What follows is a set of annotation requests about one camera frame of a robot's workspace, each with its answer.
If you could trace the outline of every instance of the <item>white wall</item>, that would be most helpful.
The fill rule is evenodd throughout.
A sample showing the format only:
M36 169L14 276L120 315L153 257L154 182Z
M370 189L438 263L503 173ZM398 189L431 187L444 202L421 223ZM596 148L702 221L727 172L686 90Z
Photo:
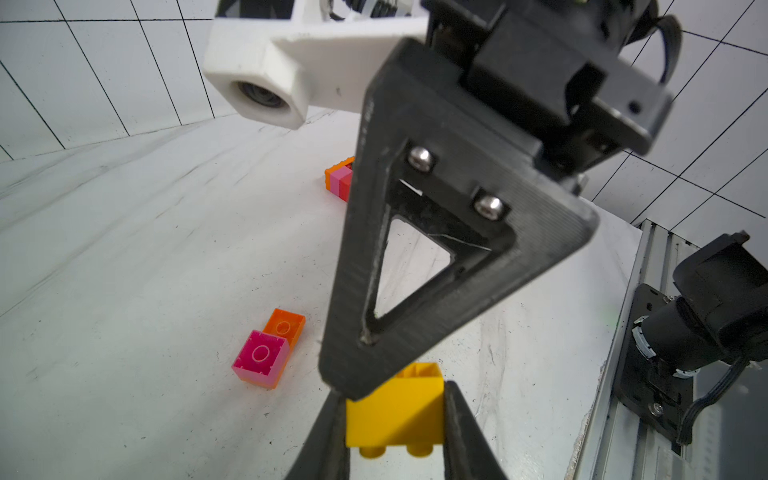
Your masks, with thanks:
M648 155L591 169L582 195L698 246L746 230L745 247L768 266L768 0L661 0L667 9L685 32L672 113ZM659 78L659 34L621 57Z
M200 75L217 0L0 0L0 160L234 113Z

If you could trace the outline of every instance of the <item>white table surface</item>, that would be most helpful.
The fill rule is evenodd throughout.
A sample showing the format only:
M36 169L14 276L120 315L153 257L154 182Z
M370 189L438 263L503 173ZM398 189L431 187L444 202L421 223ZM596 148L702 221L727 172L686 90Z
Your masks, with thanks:
M299 131L231 116L0 164L0 478L282 478L328 392L346 204L323 170L359 119L310 113ZM587 247L423 357L510 478L559 480L577 457L640 240L597 210ZM405 224L391 238L384 303L447 260ZM306 327L267 391L230 365L275 307ZM442 478L439 449L352 462Z

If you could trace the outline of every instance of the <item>pink lego brick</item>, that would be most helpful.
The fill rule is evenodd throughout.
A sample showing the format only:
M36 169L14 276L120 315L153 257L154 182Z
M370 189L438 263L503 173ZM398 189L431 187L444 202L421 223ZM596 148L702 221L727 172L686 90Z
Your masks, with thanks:
M232 370L244 382L273 389L288 363L288 340L254 330L245 342Z
M331 173L331 193L339 196L339 182L347 175L352 174L352 169L349 167L341 167L339 170Z

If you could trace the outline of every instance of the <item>white 3d-printed part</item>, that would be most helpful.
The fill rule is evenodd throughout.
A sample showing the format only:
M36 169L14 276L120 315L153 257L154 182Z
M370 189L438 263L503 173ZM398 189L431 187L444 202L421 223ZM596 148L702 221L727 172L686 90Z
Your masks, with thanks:
M296 0L290 20L215 18L203 73L245 118L296 129L310 105L359 113L368 83L397 42L424 41L428 18L327 18L318 0ZM240 82L285 102L270 108Z

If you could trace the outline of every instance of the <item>orange lego brick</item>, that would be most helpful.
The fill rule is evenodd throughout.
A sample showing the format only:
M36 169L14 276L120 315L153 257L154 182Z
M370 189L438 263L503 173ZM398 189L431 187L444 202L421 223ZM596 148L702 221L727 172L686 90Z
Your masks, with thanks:
M336 165L333 165L331 168L326 169L326 190L331 191L331 174L336 170L339 170L340 168L346 167L347 165L351 164L353 161L355 161L355 158L349 157L346 160L341 161Z
M296 342L299 341L301 331L304 329L304 321L304 315L276 308L275 311L272 312L270 321L267 322L264 327L264 333L281 336L288 340L288 346L290 347L290 350L293 351L293 347L296 345Z

